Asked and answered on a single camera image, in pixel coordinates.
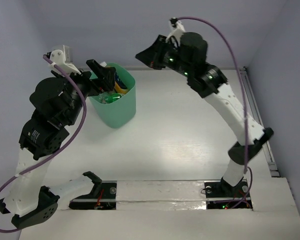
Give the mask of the orange bottle with blue label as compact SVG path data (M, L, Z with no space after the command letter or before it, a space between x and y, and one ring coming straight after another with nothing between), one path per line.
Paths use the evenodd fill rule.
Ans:
M101 62L100 65L102 67L106 67L106 68L110 68L110 66L105 62ZM121 66L115 66L114 67L116 69L116 72L114 74L114 90L119 93L119 94L123 94L125 95L126 93L129 92L128 87L124 84L124 82L121 80L117 70L119 70L121 68Z

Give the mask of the green plastic soda bottle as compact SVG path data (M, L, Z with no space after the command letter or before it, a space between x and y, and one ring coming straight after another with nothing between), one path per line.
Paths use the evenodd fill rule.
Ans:
M117 100L119 100L120 98L122 98L124 95L121 93L112 93L110 95L107 96L106 102L108 104L111 104Z

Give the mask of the clear water bottle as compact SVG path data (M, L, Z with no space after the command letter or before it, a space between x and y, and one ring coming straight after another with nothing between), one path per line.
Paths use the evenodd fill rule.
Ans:
M109 103L109 94L107 92L100 93L97 96L97 100L101 104L108 104Z

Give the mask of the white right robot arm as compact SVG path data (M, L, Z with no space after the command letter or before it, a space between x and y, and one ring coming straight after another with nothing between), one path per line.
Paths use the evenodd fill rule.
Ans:
M230 158L221 178L220 190L232 196L239 189L245 164L253 159L273 136L247 113L235 96L228 79L215 65L206 61L208 43L195 32L181 34L169 40L159 35L155 42L136 54L136 59L154 70L169 68L187 78L187 85L210 104L234 133L237 141L228 150Z

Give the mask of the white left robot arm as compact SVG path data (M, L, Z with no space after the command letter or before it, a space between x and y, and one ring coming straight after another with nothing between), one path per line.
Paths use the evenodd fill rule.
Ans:
M11 214L14 231L47 221L65 203L80 197L102 195L102 180L87 171L77 179L56 187L43 185L53 158L75 139L68 126L83 127L88 97L105 90L104 81L114 78L114 67L87 61L88 71L70 70L52 62L52 77L41 80L30 95L34 112L22 128L15 175L8 180L9 194L0 199L0 212Z

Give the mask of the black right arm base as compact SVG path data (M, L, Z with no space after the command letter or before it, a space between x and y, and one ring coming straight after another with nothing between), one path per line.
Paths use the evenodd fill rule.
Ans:
M243 178L236 186L231 186L223 179L206 181L200 191L206 197L208 210L252 209L250 185Z

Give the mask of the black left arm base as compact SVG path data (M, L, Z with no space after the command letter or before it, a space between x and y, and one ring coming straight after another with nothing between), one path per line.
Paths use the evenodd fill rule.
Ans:
M69 203L71 210L115 210L117 181L102 181L93 172L83 175L92 180L93 187L87 194L81 194Z

